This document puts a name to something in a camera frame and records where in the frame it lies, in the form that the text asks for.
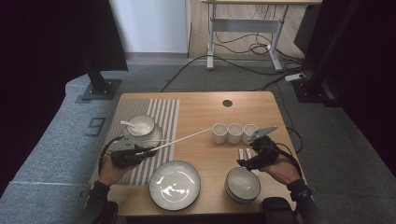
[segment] speckled plate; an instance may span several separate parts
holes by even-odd
[[[184,161],[164,163],[151,176],[148,184],[151,199],[161,208],[177,211],[191,205],[201,189],[201,178]]]

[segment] white cup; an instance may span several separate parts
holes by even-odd
[[[244,128],[237,123],[228,126],[227,141],[231,144],[238,144],[242,139]]]
[[[254,125],[254,124],[247,124],[244,127],[244,133],[242,134],[242,142],[244,142],[246,145],[249,145],[249,137],[251,137],[251,135],[254,134],[254,132],[256,132],[256,130],[258,130],[259,128]]]
[[[213,125],[212,128],[212,140],[216,144],[222,144],[227,140],[227,126],[222,123]]]

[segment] cable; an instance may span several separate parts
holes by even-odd
[[[267,89],[267,87],[269,87],[270,85],[272,85],[272,84],[274,84],[274,83],[277,83],[279,80],[281,80],[282,78],[284,78],[284,77],[290,75],[291,73],[299,72],[299,71],[304,70],[304,69],[305,69],[304,66],[300,66],[300,67],[291,68],[291,69],[289,69],[289,70],[286,70],[287,73],[286,73],[285,75],[283,75],[282,77],[279,77],[279,78],[277,78],[277,79],[275,79],[275,80],[273,80],[273,81],[267,83],[264,87],[262,87],[262,91],[265,91],[265,89]]]
[[[282,143],[275,143],[275,144],[277,144],[277,145],[280,145],[280,146],[283,146],[283,147],[285,147],[285,148],[287,148],[288,149],[288,151],[289,151],[289,153],[290,153],[290,155],[292,156],[292,153],[291,153],[291,150],[290,150],[290,148],[288,148],[285,144],[282,144]]]
[[[297,131],[295,131],[294,129],[289,128],[289,127],[286,127],[286,129],[290,131],[289,133],[295,133],[295,134],[297,134],[297,137],[300,139],[300,147],[299,147],[299,149],[296,150],[296,153],[300,153],[300,152],[303,150],[303,147],[304,147],[303,138],[302,138],[302,137],[300,136],[300,134],[299,134]]]
[[[277,7],[277,5],[275,5],[275,8],[274,8],[274,15],[273,15],[273,20],[275,19],[275,14],[276,14],[276,7]]]
[[[239,68],[242,68],[242,69],[244,69],[244,70],[247,70],[247,71],[249,71],[249,72],[252,72],[252,73],[255,73],[255,74],[259,74],[259,75],[265,75],[265,76],[275,76],[275,75],[280,75],[280,74],[285,73],[285,72],[287,73],[285,76],[287,76],[287,75],[290,74],[290,72],[295,72],[296,69],[303,68],[303,67],[301,66],[301,67],[291,68],[291,69],[288,69],[288,70],[285,70],[285,71],[281,71],[280,73],[278,73],[278,72],[275,72],[275,73],[262,73],[262,72],[258,72],[258,71],[255,71],[255,70],[246,68],[246,67],[244,67],[244,66],[238,65],[238,64],[236,64],[236,63],[231,63],[231,62],[229,62],[229,61],[227,61],[227,60],[225,60],[225,59],[222,59],[222,58],[220,58],[220,57],[218,57],[218,56],[215,56],[215,55],[203,55],[203,56],[199,56],[199,57],[193,59],[192,61],[190,61],[190,62],[188,62],[187,64],[185,64],[180,70],[178,70],[178,72],[177,72],[177,73],[165,84],[165,86],[163,87],[163,89],[161,90],[161,92],[163,92],[163,91],[166,89],[166,87],[168,87],[168,86],[170,85],[170,83],[171,83],[173,80],[175,80],[175,78],[181,73],[181,71],[183,71],[190,63],[193,63],[193,62],[195,62],[196,60],[201,59],[201,58],[204,58],[204,57],[213,57],[213,58],[222,60],[222,61],[224,61],[224,62],[226,62],[226,63],[232,64],[232,65],[234,65],[234,66],[236,66],[236,67],[239,67]]]
[[[263,18],[264,20],[265,20],[265,18],[267,18],[268,11],[270,11],[270,15],[271,15],[271,10],[270,10],[270,6],[269,5],[267,5],[267,10],[265,11],[265,16]]]
[[[113,139],[111,139],[106,145],[105,147],[102,149],[100,156],[99,156],[99,162],[98,162],[98,174],[100,174],[101,170],[102,170],[102,166],[103,166],[103,158],[105,157],[105,154],[109,155],[107,153],[108,148],[110,147],[110,145],[115,142],[115,141],[119,141],[121,140],[121,138],[123,138],[123,136],[120,137],[115,137]]]
[[[213,44],[216,45],[216,46],[219,46],[219,47],[223,47],[223,48],[227,49],[228,51],[230,51],[230,52],[232,52],[232,53],[238,53],[238,54],[239,54],[239,53],[248,53],[248,52],[252,52],[252,53],[254,53],[254,54],[256,54],[256,55],[264,55],[264,54],[268,53],[267,45],[266,45],[266,44],[260,43],[260,42],[258,41],[258,39],[257,39],[258,36],[261,36],[262,38],[265,38],[265,39],[268,40],[268,38],[266,38],[266,37],[263,36],[263,35],[259,35],[259,34],[248,34],[248,35],[243,35],[243,36],[237,37],[236,39],[232,39],[232,40],[228,40],[228,41],[221,41],[221,40],[219,39],[219,37],[218,37],[218,33],[215,32],[216,39],[217,39],[220,43],[222,43],[222,44],[231,43],[231,42],[234,42],[234,41],[236,41],[236,40],[239,40],[239,39],[242,39],[242,38],[251,36],[251,35],[255,35],[255,36],[256,36],[256,42],[257,42],[257,43],[251,44],[251,45],[249,46],[249,49],[248,49],[248,50],[245,50],[245,51],[235,51],[235,50],[229,49],[228,47],[226,47],[226,46],[224,46],[224,45],[221,45],[221,44],[218,44],[218,43],[215,43],[215,42],[214,42]],[[255,49],[261,49],[261,48],[263,48],[263,49],[265,50],[265,52],[258,52],[258,51],[255,50]]]
[[[291,128],[294,128],[294,124],[293,124],[293,120],[291,119],[291,115],[290,115],[290,113],[289,113],[289,110],[286,108],[286,106],[285,106],[285,99],[283,98],[283,96],[282,96],[282,89],[280,89],[279,88],[279,86],[277,85],[277,83],[275,83],[275,85],[276,85],[276,87],[279,89],[279,97],[280,97],[280,99],[282,100],[282,106],[283,106],[283,108],[285,108],[285,111],[286,111],[286,114],[288,115],[288,118],[289,118],[289,120],[290,120],[290,123],[291,123]]]
[[[227,7],[227,13],[228,15],[233,19],[233,16],[230,14],[230,9],[228,9],[228,4],[225,5]]]
[[[252,20],[254,18],[254,16],[256,16],[257,13],[257,9],[259,8],[259,5],[256,5],[256,10],[254,10],[253,16],[250,17],[250,19]]]

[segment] hand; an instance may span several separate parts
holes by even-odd
[[[119,182],[125,175],[125,173],[133,170],[136,166],[137,165],[120,169],[113,164],[113,161],[111,160],[111,157],[109,155],[105,155],[103,157],[103,165],[98,177],[98,181],[110,187],[113,184]]]
[[[268,173],[277,182],[288,185],[289,183],[301,179],[294,164],[283,155],[277,157],[274,164],[259,168],[260,171]]]

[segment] spoon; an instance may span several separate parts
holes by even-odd
[[[134,126],[134,124],[132,124],[131,122],[122,120],[120,123],[123,124],[123,125],[130,126],[130,127],[132,127],[136,132],[138,132],[138,133],[140,133],[140,134],[143,134],[143,133],[140,132],[140,130],[138,130],[138,129]]]

